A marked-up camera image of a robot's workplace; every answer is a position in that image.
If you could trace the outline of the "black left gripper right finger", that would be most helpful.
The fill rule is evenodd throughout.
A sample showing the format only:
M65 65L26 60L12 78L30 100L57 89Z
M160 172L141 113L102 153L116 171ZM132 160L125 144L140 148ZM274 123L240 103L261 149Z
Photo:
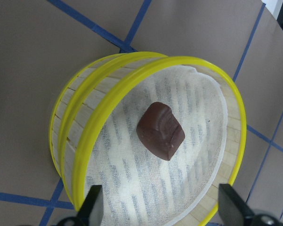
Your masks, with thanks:
M254 212L230 184L219 184L218 212L226 226L250 226Z

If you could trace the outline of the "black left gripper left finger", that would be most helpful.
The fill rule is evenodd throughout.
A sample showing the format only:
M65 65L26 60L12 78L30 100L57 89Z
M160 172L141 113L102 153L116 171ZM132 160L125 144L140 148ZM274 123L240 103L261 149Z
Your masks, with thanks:
M100 226L103 219L103 189L101 185L90 188L77 213L79 226Z

